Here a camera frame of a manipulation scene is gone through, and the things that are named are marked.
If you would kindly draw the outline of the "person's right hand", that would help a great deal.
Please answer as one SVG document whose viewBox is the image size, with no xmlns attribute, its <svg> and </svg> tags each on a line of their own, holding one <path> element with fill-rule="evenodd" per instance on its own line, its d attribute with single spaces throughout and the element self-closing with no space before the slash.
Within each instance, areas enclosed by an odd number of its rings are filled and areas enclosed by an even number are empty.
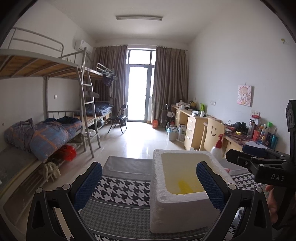
<svg viewBox="0 0 296 241">
<path fill-rule="evenodd" d="M 265 191 L 268 192 L 267 205 L 269 209 L 271 223 L 274 224 L 278 220 L 278 214 L 277 214 L 278 205 L 274 197 L 274 187 L 272 185 L 266 185 Z"/>
</svg>

